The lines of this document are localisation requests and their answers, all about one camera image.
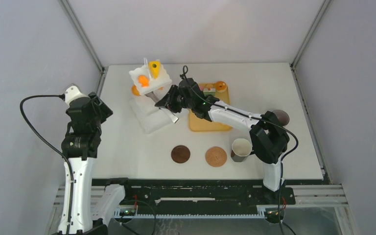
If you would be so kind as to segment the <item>orange fish cookie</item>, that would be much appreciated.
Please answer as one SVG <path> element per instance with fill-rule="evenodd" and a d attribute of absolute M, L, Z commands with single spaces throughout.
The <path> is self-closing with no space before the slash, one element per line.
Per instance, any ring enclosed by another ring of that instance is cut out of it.
<path fill-rule="evenodd" d="M 141 87 L 149 87 L 150 79 L 145 75 L 140 75 L 138 77 L 138 82 L 140 83 Z"/>

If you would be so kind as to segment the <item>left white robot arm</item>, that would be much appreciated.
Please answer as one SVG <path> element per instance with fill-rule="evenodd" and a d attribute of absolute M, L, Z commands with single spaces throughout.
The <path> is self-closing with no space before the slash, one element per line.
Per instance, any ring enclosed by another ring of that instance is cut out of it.
<path fill-rule="evenodd" d="M 66 114 L 70 117 L 62 141 L 66 185 L 63 213 L 57 233 L 83 235 L 93 227 L 90 193 L 93 166 L 101 143 L 101 125 L 113 111 L 95 94 L 66 91 Z"/>

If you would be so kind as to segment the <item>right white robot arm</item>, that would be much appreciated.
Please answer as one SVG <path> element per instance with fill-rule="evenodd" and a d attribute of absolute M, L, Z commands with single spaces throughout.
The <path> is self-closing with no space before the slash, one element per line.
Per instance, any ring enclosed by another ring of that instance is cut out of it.
<path fill-rule="evenodd" d="M 282 199 L 282 159 L 289 153 L 287 145 L 291 134 L 273 112 L 261 115 L 234 108 L 215 96 L 205 95 L 191 78 L 182 80 L 179 85 L 171 85 L 163 98 L 153 96 L 152 100 L 156 107 L 172 113 L 189 109 L 200 119 L 248 133 L 254 154 L 263 162 L 265 201 L 275 204 Z"/>

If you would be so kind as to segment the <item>yellow cake slice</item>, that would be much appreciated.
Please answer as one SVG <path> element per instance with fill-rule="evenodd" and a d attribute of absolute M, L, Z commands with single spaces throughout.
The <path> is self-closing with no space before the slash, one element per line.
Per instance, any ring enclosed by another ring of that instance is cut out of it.
<path fill-rule="evenodd" d="M 148 69 L 152 78 L 157 79 L 159 77 L 160 68 L 161 68 L 160 61 L 157 60 L 157 61 L 148 62 Z"/>

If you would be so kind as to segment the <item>white three-tier dessert stand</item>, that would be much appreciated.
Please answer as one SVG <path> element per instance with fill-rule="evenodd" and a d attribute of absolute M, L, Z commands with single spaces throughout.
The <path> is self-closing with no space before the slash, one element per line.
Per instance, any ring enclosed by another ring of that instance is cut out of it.
<path fill-rule="evenodd" d="M 188 111 L 182 110 L 180 113 L 172 113 L 166 108 L 155 106 L 155 103 L 162 99 L 170 89 L 172 80 L 161 62 L 159 77 L 157 79 L 152 78 L 148 69 L 148 62 L 150 61 L 144 58 L 142 66 L 129 71 L 134 85 L 141 94 L 134 96 L 129 103 L 143 131 L 146 134 L 151 134 L 169 124 L 178 122 L 180 118 L 188 115 Z M 149 87 L 141 87 L 138 82 L 140 75 L 145 75 L 150 79 Z"/>

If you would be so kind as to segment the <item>orange egg tart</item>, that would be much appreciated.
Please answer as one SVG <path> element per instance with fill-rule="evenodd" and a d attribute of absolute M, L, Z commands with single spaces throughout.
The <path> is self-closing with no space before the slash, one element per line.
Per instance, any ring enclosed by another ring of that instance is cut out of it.
<path fill-rule="evenodd" d="M 134 96 L 140 96 L 141 94 L 139 93 L 137 87 L 135 85 L 132 86 L 131 92 Z"/>

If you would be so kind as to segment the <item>green white cake piece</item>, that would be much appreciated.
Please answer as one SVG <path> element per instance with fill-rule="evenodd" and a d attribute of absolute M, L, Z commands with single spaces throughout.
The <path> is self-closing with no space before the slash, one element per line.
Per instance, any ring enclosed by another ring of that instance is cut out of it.
<path fill-rule="evenodd" d="M 215 94 L 216 94 L 216 90 L 215 90 L 215 88 L 205 88 L 205 89 L 203 90 L 203 93 L 204 93 L 204 95 L 212 95 L 212 96 L 215 96 Z"/>

